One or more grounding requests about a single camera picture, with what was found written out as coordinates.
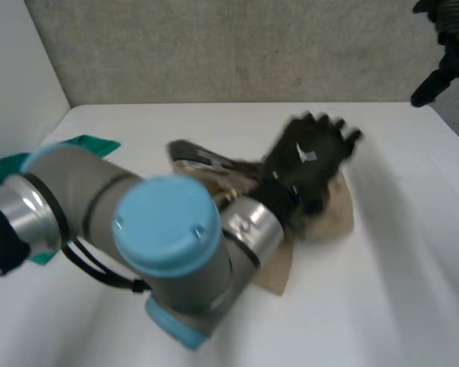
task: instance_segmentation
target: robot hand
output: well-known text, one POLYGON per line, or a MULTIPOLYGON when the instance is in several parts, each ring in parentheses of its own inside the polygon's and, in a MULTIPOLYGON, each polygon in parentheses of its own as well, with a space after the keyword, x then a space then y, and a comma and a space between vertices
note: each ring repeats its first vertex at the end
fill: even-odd
POLYGON ((459 78, 459 0, 420 0, 413 12, 428 14, 428 19, 435 23, 438 43, 445 48, 438 69, 412 95, 412 105, 422 107, 434 102, 452 80, 459 78))
POLYGON ((328 115, 316 119, 308 112, 302 119, 289 122, 263 163, 264 175, 292 188, 305 212, 327 195, 328 181, 362 137, 362 132, 354 129, 344 138, 344 126, 343 119, 333 124, 328 115))

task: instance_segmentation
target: concrete wall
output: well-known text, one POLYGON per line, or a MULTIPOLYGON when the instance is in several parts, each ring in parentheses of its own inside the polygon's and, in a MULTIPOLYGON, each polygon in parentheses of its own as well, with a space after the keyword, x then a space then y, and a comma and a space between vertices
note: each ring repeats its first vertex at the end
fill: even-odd
MULTIPOLYGON (((72 106, 406 101, 442 55, 411 0, 26 4, 72 106)), ((456 128, 453 99, 434 107, 456 128)))

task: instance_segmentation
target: green fabric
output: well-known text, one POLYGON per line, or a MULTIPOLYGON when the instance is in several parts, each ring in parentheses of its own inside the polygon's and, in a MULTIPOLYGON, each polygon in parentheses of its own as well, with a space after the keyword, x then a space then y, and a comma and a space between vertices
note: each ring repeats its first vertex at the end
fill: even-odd
MULTIPOLYGON (((80 135, 76 138, 63 141, 63 143, 75 145, 77 147, 85 148, 91 151, 98 157, 105 157, 109 153, 121 146, 117 141, 104 140, 89 135, 80 135)), ((20 153, 11 155, 0 159, 0 185, 3 183, 5 178, 11 174, 16 174, 20 171, 22 163, 28 157, 29 153, 20 153)), ((45 252, 31 258, 31 261, 36 262, 40 265, 47 264, 48 261, 53 258, 57 251, 45 252)))

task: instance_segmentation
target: white tabletop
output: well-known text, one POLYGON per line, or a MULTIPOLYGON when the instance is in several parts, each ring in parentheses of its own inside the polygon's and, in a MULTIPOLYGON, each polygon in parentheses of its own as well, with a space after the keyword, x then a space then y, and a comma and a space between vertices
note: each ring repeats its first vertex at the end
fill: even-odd
POLYGON ((112 162, 150 177, 170 170, 165 145, 177 138, 260 158, 304 110, 366 134, 344 168, 356 225, 338 242, 298 244, 282 298, 250 286, 211 341, 189 352, 148 318, 146 296, 97 284, 58 255, 0 280, 0 366, 459 366, 459 138, 430 108, 82 106, 44 143, 114 139, 112 162))

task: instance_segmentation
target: light blue joint cover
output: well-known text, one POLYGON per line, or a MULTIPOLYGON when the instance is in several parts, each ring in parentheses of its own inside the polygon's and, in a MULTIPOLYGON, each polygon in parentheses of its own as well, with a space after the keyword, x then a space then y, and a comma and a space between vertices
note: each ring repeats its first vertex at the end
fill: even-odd
POLYGON ((24 163, 21 165, 21 174, 25 174, 28 170, 29 167, 39 158, 42 157, 43 155, 50 153, 52 151, 56 151, 57 149, 62 149, 62 148, 73 148, 75 145, 67 144, 67 143, 59 143, 59 144, 53 144, 53 145, 48 145, 46 147, 39 148, 35 153, 29 155, 24 163))
POLYGON ((219 211, 206 187, 169 174, 135 185, 112 218, 125 260, 155 278, 182 278, 213 256, 221 240, 219 211))
POLYGON ((179 319, 168 313, 150 296, 145 305, 146 312, 168 335, 188 349, 198 349, 209 337, 184 325, 179 319))

